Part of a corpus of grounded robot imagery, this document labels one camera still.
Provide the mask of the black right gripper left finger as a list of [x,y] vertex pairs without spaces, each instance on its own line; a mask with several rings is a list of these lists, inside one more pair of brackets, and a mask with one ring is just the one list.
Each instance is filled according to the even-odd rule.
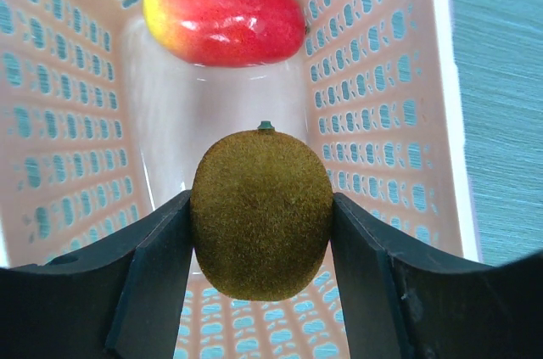
[[1,271],[3,358],[171,358],[193,245],[190,193],[46,265]]

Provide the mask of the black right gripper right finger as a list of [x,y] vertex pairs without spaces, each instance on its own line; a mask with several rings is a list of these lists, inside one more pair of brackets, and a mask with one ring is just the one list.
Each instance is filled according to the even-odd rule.
[[542,255],[492,267],[336,194],[331,246],[353,358],[539,358]]

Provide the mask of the brown kiwi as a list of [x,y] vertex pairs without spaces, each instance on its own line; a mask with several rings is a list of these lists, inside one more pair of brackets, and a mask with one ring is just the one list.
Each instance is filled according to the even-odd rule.
[[262,121],[206,151],[190,217],[195,255],[213,287],[238,300],[286,300],[323,262],[333,189],[308,145]]

